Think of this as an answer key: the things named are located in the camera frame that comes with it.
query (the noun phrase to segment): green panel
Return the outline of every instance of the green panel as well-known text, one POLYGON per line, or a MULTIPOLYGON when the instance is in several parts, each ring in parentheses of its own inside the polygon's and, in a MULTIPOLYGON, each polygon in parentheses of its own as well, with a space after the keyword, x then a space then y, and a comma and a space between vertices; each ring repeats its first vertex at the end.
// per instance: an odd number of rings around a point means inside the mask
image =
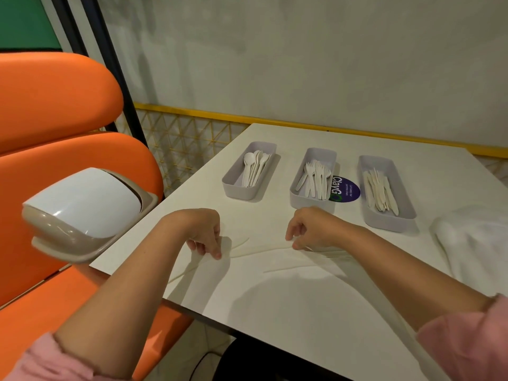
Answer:
POLYGON ((0 0, 0 51, 61 50, 41 0, 0 0))

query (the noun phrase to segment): orange booth seat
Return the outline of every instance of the orange booth seat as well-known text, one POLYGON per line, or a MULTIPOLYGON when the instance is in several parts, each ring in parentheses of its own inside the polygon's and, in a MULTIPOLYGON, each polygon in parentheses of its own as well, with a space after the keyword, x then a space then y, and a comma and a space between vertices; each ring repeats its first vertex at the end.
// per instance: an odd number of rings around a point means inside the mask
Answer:
MULTIPOLYGON (((118 133, 90 131, 123 108, 119 86, 102 65, 66 53, 0 55, 0 379, 38 337, 55 331, 107 275, 88 266, 63 269, 31 246, 22 203, 87 167, 115 171, 162 197, 162 177, 150 151, 118 133)), ((141 380, 192 319, 162 303, 134 373, 141 380)))

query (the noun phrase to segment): yellow metal frame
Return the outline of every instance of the yellow metal frame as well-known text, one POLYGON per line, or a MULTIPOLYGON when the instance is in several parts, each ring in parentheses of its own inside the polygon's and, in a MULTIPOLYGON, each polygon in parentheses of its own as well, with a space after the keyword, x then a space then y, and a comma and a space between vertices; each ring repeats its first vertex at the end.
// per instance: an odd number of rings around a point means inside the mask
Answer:
POLYGON ((395 134, 384 134, 384 133, 361 131, 361 130, 349 129, 349 128, 325 127, 322 125, 294 123, 294 122, 290 122, 290 121, 263 119, 263 118, 257 118, 257 117, 251 117, 251 116, 221 114, 218 112, 190 110, 187 108, 166 107, 166 106, 158 106, 158 105, 154 105, 154 104, 134 103, 134 106, 140 110, 156 111, 156 112, 175 114, 175 115, 194 116, 194 117, 199 117, 199 118, 204 118, 204 119, 220 120, 220 121, 225 121, 225 122, 235 122, 235 123, 244 123, 244 124, 261 123, 261 124, 270 124, 270 125, 280 125, 283 127, 291 127, 291 128, 313 129, 313 130, 318 130, 318 131, 329 131, 329 132, 341 133, 341 134, 371 136, 371 137, 375 137, 375 138, 405 140, 408 142, 430 143, 430 144, 438 144, 438 145, 442 145, 442 146, 461 147, 461 148, 467 149, 470 153, 472 153, 473 155, 476 155, 476 156, 488 156, 488 157, 494 157, 494 158, 508 159, 508 148, 507 147, 483 146, 483 145, 479 145, 479 144, 449 142, 447 140, 418 138, 418 137, 413 137, 413 136, 395 135, 395 134))

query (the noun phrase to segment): purple circular sticker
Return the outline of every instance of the purple circular sticker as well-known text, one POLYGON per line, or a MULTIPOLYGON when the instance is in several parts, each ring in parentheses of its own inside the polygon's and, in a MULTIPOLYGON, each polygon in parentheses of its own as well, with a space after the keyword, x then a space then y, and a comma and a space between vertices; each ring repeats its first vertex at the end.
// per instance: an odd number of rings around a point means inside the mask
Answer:
POLYGON ((332 202, 352 202, 360 197, 360 188, 351 180, 341 176, 332 177, 332 191, 330 200, 332 202))

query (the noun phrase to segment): hand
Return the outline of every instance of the hand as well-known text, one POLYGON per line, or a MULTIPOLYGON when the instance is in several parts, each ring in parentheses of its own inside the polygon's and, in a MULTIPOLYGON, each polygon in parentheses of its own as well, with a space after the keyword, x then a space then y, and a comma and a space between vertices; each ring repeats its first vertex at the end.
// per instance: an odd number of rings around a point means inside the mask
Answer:
POLYGON ((219 260, 222 257, 220 251, 220 217, 215 210, 207 208, 187 209, 175 211, 169 215, 172 223, 184 228, 187 246, 191 250, 197 250, 201 255, 210 253, 219 260))
POLYGON ((293 242, 293 249, 306 247, 345 248, 346 239, 355 234, 360 226, 350 224, 318 207, 304 207, 295 211, 289 221, 286 240, 299 237, 293 242))

